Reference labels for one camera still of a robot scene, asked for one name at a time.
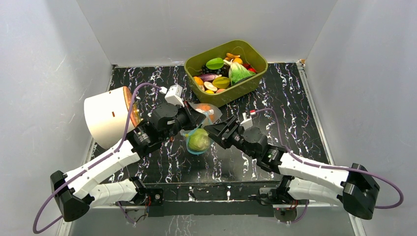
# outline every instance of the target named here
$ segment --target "wire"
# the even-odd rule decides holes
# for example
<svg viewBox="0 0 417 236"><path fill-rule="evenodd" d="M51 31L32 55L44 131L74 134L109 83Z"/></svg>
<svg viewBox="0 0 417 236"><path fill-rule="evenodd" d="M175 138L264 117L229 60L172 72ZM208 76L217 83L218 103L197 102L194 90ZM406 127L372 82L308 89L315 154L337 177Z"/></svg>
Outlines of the wire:
<svg viewBox="0 0 417 236"><path fill-rule="evenodd" d="M137 223L142 217L147 216L148 214L141 215L135 223Z"/></svg>
<svg viewBox="0 0 417 236"><path fill-rule="evenodd" d="M280 145L284 146L285 149L287 150L287 152L290 154L290 156L292 158L294 158L296 161L298 161L298 162L300 162L302 164L308 165L308 166L322 168L322 169L344 170L344 171L357 172L357 173L361 173L361 174L364 174L364 175L369 175L369 176L372 176L372 177L375 177L377 179L380 179L383 182L391 185L398 192L398 194L400 195L400 200L398 200L397 203L392 204L392 205L388 205L388 206L375 206L376 209L391 209L391 208L395 208L395 207L400 206L404 202L404 194L401 191L401 189L397 185L395 185L392 181L390 181L390 180L386 179L385 177L382 177L382 176L380 176L378 174L371 173L371 172L368 172L368 171L363 171L363 170L357 170L357 169L353 169L353 168L348 168L348 167L322 166L322 165L313 164L313 163L309 163L309 162L305 162L305 161L301 160L295 154L293 154L293 152L287 146L285 146L284 143L282 142L281 131L279 129L279 123L278 123L278 116L276 115L275 111L273 109L271 109L271 108L264 108L264 109L260 109L260 110L255 111L255 113L259 113L259 112L263 112L263 111L270 111L270 112L272 112L274 114L276 127L278 128L278 138L279 138Z"/></svg>
<svg viewBox="0 0 417 236"><path fill-rule="evenodd" d="M258 196L256 196L256 197L255 197L255 199L256 199L256 200L259 200L259 201L261 201L261 202L263 202L263 203L265 203L265 204L269 204L269 205L273 205L273 204L275 204L275 203L273 203L273 202L270 202L270 201L264 200L264 199L262 199L262 198L260 198L260 197L258 197Z"/></svg>
<svg viewBox="0 0 417 236"><path fill-rule="evenodd" d="M291 224L297 223L298 221L300 221L305 216L305 214L307 213L307 206L308 206L309 203L310 203L310 201L307 200L307 202L305 203L305 207L302 210L301 216L299 218L295 219L294 221L290 221Z"/></svg>
<svg viewBox="0 0 417 236"><path fill-rule="evenodd" d="M123 209L120 202L117 202L118 206L120 207L121 211L123 212L124 217L126 217L127 220L129 220L132 224L135 224L135 220L130 218L130 216L127 214L127 212Z"/></svg>
<svg viewBox="0 0 417 236"><path fill-rule="evenodd" d="M156 86L154 84L151 83L142 83L140 85L138 85L135 90L132 93L132 99L130 100L130 106L129 106L129 110L127 113L127 118L126 118L126 125L124 127L124 132L123 132L123 137L119 143L119 145L117 146L117 148L114 150L114 152L109 153L107 155L105 155L104 157L102 157L101 159L99 159L98 161L96 161L95 163L91 164L89 167L87 167L87 169L91 169L93 167L95 167L96 165L100 164L101 162L103 162L104 160L106 160L107 158L111 157L114 153L118 152L120 150L120 147L123 144L123 141L126 139L126 135L127 135L127 130L129 128L129 122L130 122L130 114L132 113L132 109L133 109L133 103L136 99L136 93L138 92L138 90L140 88L142 88L143 86L152 86L154 88L156 88L157 90L161 90L161 87ZM41 232L47 230L48 228L50 228L52 225L54 225L55 223L57 223L59 220L61 220L63 218L63 216L61 215L60 217L58 217L57 219L53 220L50 224L48 224L47 226L45 226L43 229L38 230L37 229L37 225L38 225L38 221L40 218L40 215L42 214L43 210L45 209L46 205L51 201L52 198L54 198L54 196L56 194L58 194L63 188L65 188L66 186L68 186L68 184L70 184L71 182L73 182L74 180L76 180L78 177L82 176L85 172L87 172L87 170L82 170L81 172L79 172L76 176L74 176L73 178L71 178L70 180L66 181L63 185L61 185L59 188L57 188L46 200L45 202L42 204L42 206L40 207L38 213L36 214L35 220L33 222L33 233L34 234L40 234Z"/></svg>
<svg viewBox="0 0 417 236"><path fill-rule="evenodd" d="M148 206L146 206L145 205L145 208L146 208L146 212L149 214L149 207L150 207L150 196L149 196L149 204L148 204Z"/></svg>

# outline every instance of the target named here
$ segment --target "black tabletop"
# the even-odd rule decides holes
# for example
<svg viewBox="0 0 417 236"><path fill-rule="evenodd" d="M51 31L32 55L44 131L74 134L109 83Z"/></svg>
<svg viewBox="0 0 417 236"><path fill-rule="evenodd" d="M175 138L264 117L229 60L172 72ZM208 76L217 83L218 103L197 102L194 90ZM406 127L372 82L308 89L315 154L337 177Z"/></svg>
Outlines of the black tabletop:
<svg viewBox="0 0 417 236"><path fill-rule="evenodd" d="M179 84L184 88L184 100L198 102L187 85L187 75L182 66L115 68L110 90L128 86L133 92L135 87L143 82L167 88ZM140 115L147 116L156 104L164 101L164 96L155 92L153 88L142 88L137 96ZM295 63L270 64L257 90L220 108L223 113L221 119L225 120L237 114L241 116L244 111L262 108L275 110L283 142L295 154L328 163ZM268 136L268 140L277 145L278 132L275 122L270 112L253 118L254 126L259 127ZM92 157L97 157L103 151L96 147ZM132 176L139 176L147 184L280 180L279 175L261 170L256 166L256 160L234 147L225 150L213 144L204 154L188 153L185 141L180 135L175 136L173 142L163 143L160 151L115 173L105 183L121 181Z"/></svg>

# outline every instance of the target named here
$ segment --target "white wall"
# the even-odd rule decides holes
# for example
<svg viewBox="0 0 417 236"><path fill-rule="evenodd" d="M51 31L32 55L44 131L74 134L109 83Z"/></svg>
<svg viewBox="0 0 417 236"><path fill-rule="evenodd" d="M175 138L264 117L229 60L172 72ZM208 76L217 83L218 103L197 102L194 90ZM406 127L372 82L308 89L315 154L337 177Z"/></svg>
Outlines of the white wall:
<svg viewBox="0 0 417 236"><path fill-rule="evenodd" d="M336 0L78 0L112 64L171 65L243 39L268 61L307 57Z"/></svg>
<svg viewBox="0 0 417 236"><path fill-rule="evenodd" d="M307 58L335 163L363 164L405 202L363 221L368 236L416 235L417 1L339 0ZM398 200L381 184L379 205Z"/></svg>
<svg viewBox="0 0 417 236"><path fill-rule="evenodd" d="M86 156L83 102L106 90L112 67L75 0L2 0L0 41L0 231L25 236L49 175ZM38 228L59 215L53 200Z"/></svg>

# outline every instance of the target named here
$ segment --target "green plastic bin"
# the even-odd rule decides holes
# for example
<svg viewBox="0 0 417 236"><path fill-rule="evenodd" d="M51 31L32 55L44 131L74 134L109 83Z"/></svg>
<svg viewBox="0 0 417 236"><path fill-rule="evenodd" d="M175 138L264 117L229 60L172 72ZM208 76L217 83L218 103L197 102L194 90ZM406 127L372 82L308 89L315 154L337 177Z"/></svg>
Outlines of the green plastic bin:
<svg viewBox="0 0 417 236"><path fill-rule="evenodd" d="M257 74L221 93L210 94L202 91L194 81L193 76L200 75L198 71L207 61L213 58L225 58L226 53L240 55L243 63L249 63L257 71ZM262 75L267 71L268 63L249 43L242 40L234 40L193 56L185 62L184 68L188 75L188 83L200 102L221 107L254 91L259 86Z"/></svg>

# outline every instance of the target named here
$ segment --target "green cabbage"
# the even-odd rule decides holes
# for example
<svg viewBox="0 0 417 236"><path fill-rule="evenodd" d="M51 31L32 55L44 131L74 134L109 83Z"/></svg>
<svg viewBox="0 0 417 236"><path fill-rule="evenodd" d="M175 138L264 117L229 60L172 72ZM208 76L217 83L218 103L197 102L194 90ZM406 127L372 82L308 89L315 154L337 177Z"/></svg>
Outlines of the green cabbage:
<svg viewBox="0 0 417 236"><path fill-rule="evenodd" d="M248 71L243 65L237 62L230 62L223 60L226 64L230 66L229 69L229 78L232 81L232 85L236 84L240 80L255 75L256 73Z"/></svg>
<svg viewBox="0 0 417 236"><path fill-rule="evenodd" d="M210 147L210 138L204 129L196 129L190 136L188 148L194 151L204 151Z"/></svg>

